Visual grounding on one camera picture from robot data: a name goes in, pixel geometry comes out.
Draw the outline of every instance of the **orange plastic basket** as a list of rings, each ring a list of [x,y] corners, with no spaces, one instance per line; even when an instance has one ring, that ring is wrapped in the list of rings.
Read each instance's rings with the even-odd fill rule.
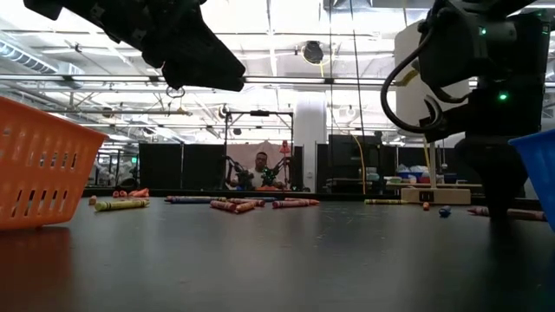
[[[105,139],[0,97],[0,230],[69,221]]]

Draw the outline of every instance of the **white column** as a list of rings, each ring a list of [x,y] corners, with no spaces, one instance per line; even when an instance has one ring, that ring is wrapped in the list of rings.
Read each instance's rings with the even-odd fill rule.
[[[304,186],[316,190],[316,144],[326,142],[326,96],[324,92],[299,92],[295,106],[293,140],[304,147]]]

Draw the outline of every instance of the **table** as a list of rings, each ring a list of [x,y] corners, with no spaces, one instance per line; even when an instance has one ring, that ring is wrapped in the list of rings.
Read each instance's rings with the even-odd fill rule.
[[[547,223],[325,202],[94,213],[0,233],[2,311],[553,311]]]

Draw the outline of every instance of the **person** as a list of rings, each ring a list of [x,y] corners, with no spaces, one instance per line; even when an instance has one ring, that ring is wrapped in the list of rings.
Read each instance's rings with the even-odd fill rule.
[[[268,154],[264,152],[257,153],[257,157],[254,160],[254,168],[249,169],[249,173],[252,174],[252,179],[251,179],[252,187],[254,188],[262,187],[262,184],[264,183],[264,179],[263,179],[264,169],[266,168],[267,164],[268,164]],[[230,186],[232,187],[238,186],[237,177],[233,178],[232,182],[230,183]],[[275,186],[279,189],[284,188],[284,184],[275,179],[272,185],[268,185],[268,186]]]

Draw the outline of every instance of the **blue plastic basket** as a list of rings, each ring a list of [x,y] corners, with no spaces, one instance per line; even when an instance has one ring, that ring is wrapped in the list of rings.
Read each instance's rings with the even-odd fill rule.
[[[555,130],[509,140],[524,162],[530,181],[555,231]]]

